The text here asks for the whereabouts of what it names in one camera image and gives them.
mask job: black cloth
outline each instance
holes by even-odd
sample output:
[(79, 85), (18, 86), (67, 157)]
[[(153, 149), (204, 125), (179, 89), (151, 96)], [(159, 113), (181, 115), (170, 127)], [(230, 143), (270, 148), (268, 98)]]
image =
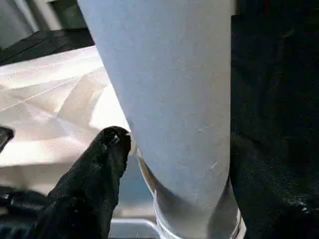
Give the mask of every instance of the black cloth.
[(118, 203), (131, 138), (120, 127), (102, 130), (44, 196), (0, 187), (1, 239), (106, 239)]
[(319, 18), (307, 9), (232, 19), (230, 178), (250, 239), (319, 238)]
[(101, 131), (48, 194), (32, 230), (36, 239), (106, 239), (118, 203), (131, 138), (120, 127)]

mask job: white cylinder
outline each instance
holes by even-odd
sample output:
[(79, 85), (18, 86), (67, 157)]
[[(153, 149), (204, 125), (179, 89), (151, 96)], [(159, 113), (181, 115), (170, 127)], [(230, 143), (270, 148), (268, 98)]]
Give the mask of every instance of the white cylinder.
[(79, 4), (160, 185), (160, 220), (179, 237), (209, 237), (229, 169), (230, 0)]

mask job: black object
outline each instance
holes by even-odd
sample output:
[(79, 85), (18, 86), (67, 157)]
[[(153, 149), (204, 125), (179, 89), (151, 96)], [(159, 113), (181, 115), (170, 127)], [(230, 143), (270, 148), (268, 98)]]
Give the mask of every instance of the black object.
[(0, 66), (92, 45), (94, 41), (87, 28), (38, 31), (0, 51)]
[(30, 230), (37, 217), (0, 215), (1, 239), (31, 239)]
[(245, 16), (256, 16), (265, 11), (267, 0), (237, 0), (237, 11)]
[(319, 238), (319, 27), (302, 2), (232, 19), (230, 177), (250, 239)]
[(46, 196), (38, 192), (0, 187), (0, 207), (6, 207), (10, 214), (37, 216), (46, 204)]
[(0, 153), (6, 146), (6, 144), (13, 139), (14, 132), (10, 128), (0, 127)]
[(31, 235), (37, 239), (107, 238), (130, 149), (125, 129), (114, 126), (101, 131), (48, 194), (48, 207)]

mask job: white surface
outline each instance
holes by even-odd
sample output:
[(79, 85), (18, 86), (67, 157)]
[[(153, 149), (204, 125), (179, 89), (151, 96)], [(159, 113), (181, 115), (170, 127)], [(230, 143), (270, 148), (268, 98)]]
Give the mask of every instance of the white surface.
[(49, 2), (33, 0), (50, 30), (60, 30), (61, 23)]
[(129, 129), (95, 47), (0, 67), (0, 167), (73, 162), (99, 130)]
[(27, 22), (30, 24), (33, 32), (37, 32), (39, 31), (39, 26), (33, 16), (33, 13), (31, 11), (31, 9), (29, 8), (28, 3), (26, 2), (26, 0), (14, 0), (17, 7), (21, 10), (21, 12), (23, 13), (24, 17), (26, 18)]

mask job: black fabric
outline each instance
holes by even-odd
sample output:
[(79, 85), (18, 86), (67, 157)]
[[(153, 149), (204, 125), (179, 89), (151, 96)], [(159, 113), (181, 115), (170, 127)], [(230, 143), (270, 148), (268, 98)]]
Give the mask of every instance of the black fabric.
[(46, 204), (46, 196), (38, 192), (0, 187), (0, 207), (6, 207), (10, 214), (37, 216)]
[(29, 239), (36, 220), (37, 217), (32, 216), (0, 215), (0, 238)]
[(127, 133), (114, 126), (96, 136), (48, 194), (48, 206), (32, 230), (34, 238), (108, 237), (131, 148)]
[(291, 9), (232, 20), (230, 177), (250, 239), (319, 238), (318, 15)]
[(236, 10), (240, 14), (257, 15), (265, 11), (265, 0), (237, 0), (236, 6)]

